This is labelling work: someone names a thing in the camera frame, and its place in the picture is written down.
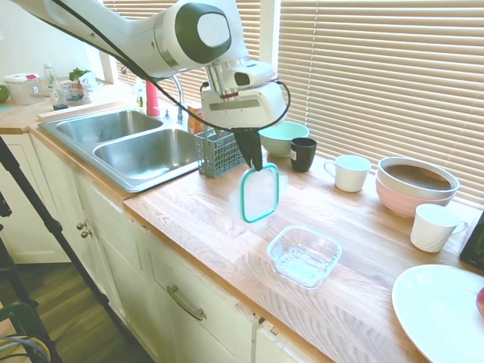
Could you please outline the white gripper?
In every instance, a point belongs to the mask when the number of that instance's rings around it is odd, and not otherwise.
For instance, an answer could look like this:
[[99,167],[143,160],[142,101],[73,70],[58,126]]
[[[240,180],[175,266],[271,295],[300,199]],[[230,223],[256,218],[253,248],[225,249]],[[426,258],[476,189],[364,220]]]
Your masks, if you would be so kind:
[[240,90],[222,99],[211,89],[200,93],[204,122],[213,128],[232,130],[245,162],[256,171],[262,169],[262,147],[257,130],[275,126],[286,119],[286,99],[279,81]]

